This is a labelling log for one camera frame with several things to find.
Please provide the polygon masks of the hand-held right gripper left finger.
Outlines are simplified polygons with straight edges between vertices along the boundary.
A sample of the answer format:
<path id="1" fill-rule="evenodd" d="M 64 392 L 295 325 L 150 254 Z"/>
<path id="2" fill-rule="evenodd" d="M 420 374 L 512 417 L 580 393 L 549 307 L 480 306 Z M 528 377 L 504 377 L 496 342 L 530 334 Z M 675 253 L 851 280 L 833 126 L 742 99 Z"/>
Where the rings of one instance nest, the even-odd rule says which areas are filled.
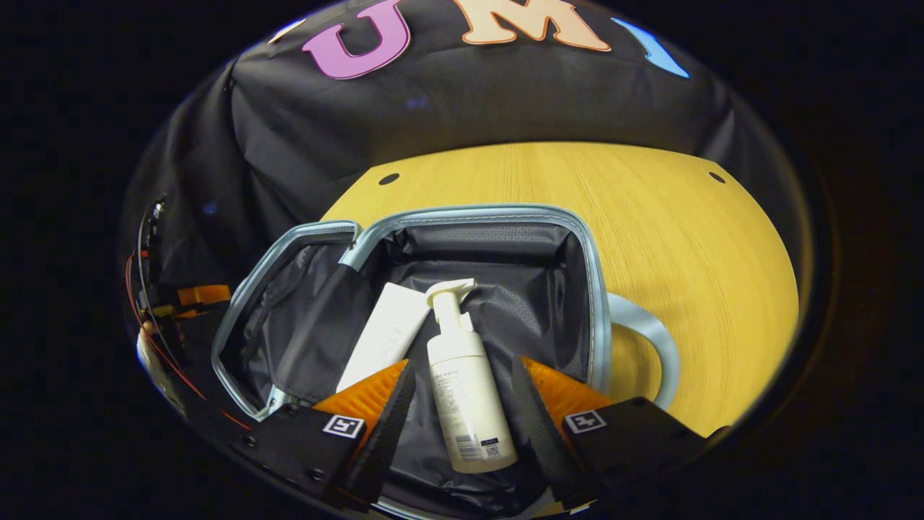
<path id="1" fill-rule="evenodd" d="M 413 361 L 393 363 L 314 406 L 284 405 L 231 449 L 309 503 L 369 510 L 382 495 L 416 382 Z"/>

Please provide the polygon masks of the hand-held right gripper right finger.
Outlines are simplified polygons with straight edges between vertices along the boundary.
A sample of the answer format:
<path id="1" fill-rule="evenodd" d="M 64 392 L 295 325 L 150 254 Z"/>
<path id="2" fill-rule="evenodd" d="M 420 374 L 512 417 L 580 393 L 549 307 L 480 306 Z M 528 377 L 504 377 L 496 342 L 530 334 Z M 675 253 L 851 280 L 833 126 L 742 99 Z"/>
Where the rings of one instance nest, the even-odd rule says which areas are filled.
<path id="1" fill-rule="evenodd" d="M 712 435 L 697 434 L 649 399 L 615 402 L 527 357 L 513 363 L 512 385 L 542 477 L 565 509 L 652 506 L 713 447 Z"/>

